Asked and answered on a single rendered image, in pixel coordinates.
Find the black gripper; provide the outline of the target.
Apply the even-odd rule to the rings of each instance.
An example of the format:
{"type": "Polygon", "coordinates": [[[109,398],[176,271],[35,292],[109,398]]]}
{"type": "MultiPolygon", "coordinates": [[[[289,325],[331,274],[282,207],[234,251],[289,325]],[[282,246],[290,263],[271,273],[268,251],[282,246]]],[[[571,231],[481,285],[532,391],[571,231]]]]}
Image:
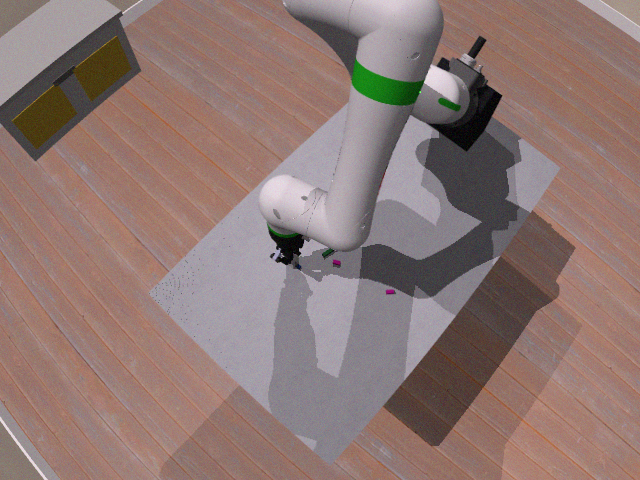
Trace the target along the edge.
{"type": "Polygon", "coordinates": [[[301,255],[299,248],[301,249],[303,247],[304,240],[294,246],[282,246],[276,243],[277,252],[275,251],[274,253],[272,253],[270,257],[277,263],[282,262],[283,264],[289,265],[294,269],[295,262],[299,263],[299,256],[301,255]],[[284,257],[281,255],[281,253],[284,257]]]}

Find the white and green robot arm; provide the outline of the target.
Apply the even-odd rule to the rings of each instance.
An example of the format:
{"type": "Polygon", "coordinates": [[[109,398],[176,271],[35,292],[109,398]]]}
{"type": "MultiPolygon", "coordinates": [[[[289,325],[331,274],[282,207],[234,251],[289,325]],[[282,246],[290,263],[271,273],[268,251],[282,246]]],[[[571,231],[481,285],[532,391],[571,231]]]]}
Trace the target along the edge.
{"type": "Polygon", "coordinates": [[[486,39],[479,36],[460,60],[452,57],[448,73],[431,64],[444,28],[437,0],[282,3],[335,51],[352,82],[329,191],[279,175],[261,189],[259,209],[279,245],[313,239],[338,252],[353,251],[369,236],[379,190],[409,116],[457,127],[476,113],[477,89],[488,80],[482,65],[474,68],[475,57],[486,39]]]}

